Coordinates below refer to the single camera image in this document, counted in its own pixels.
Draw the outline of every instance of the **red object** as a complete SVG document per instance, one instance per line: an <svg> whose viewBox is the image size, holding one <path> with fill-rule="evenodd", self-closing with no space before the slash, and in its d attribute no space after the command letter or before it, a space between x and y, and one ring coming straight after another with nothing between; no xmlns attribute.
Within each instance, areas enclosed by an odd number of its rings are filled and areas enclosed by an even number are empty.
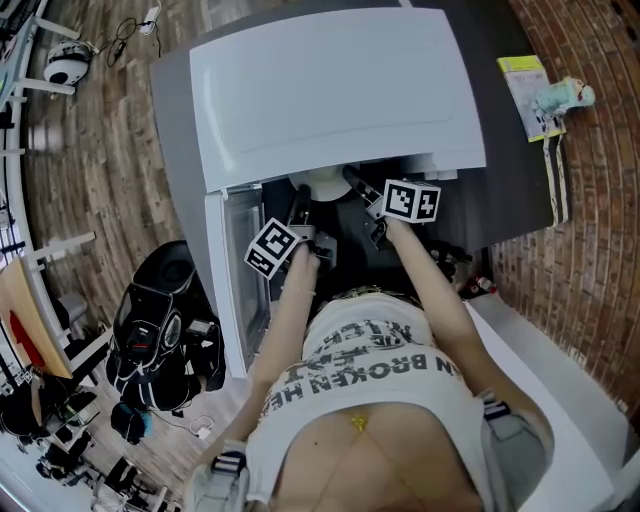
<svg viewBox="0 0 640 512"><path fill-rule="evenodd" d="M27 356L29 356L29 359L31 360L31 364L33 366L44 368L44 359L42 359L40 352L38 352L38 349L33 344L33 341L31 341L31 338L27 334L27 331L25 331L24 327L22 327L22 323L20 322L18 315L16 315L13 311L11 311L10 313L11 314L9 316L9 322L11 324L11 331L16 337L18 344L24 346L24 349L27 352Z"/></svg>

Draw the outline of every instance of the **wooden table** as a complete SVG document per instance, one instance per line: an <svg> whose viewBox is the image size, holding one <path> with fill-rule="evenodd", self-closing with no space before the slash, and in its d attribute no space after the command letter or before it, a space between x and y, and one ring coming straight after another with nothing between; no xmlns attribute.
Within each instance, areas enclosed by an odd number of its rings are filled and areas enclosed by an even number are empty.
<svg viewBox="0 0 640 512"><path fill-rule="evenodd" d="M44 359L45 370L52 375L70 379L72 374L69 360L54 338L52 326L45 325L42 306L32 293L29 272L27 263L22 258L15 258L0 273L0 317L6 327L9 342L22 363L29 364L24 347L17 343L11 331L10 313L13 311Z"/></svg>

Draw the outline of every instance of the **woman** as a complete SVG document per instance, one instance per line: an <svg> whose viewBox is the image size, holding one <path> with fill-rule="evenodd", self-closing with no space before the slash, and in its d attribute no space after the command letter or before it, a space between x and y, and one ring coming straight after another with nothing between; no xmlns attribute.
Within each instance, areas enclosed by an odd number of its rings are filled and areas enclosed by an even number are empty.
<svg viewBox="0 0 640 512"><path fill-rule="evenodd" d="M229 440L247 442L242 506L266 510L502 512L535 489L551 455L546 418L486 352L411 227L387 226L422 309L364 293L307 328L318 260L301 246L250 397L203 454L188 510L231 510L218 508L217 475L232 457L215 459Z"/></svg>

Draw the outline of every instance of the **bracelet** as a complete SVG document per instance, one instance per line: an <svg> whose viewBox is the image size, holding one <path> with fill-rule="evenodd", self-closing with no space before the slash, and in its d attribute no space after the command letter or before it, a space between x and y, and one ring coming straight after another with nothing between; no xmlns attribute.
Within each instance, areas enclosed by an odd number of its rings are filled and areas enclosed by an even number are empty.
<svg viewBox="0 0 640 512"><path fill-rule="evenodd" d="M305 292L305 293L309 293L311 294L312 297L316 296L316 292L314 292L313 290L301 290L300 288L296 288L297 292Z"/></svg>

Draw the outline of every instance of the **power outlet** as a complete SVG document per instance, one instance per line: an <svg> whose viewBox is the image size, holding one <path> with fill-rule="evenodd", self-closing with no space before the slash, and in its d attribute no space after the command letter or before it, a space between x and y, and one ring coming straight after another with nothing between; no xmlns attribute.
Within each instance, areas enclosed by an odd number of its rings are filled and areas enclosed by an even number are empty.
<svg viewBox="0 0 640 512"><path fill-rule="evenodd" d="M158 20L158 15L160 14L160 7L152 7L147 12L147 15L144 18L144 22L140 27L140 33L148 36L153 33L156 28L156 21Z"/></svg>

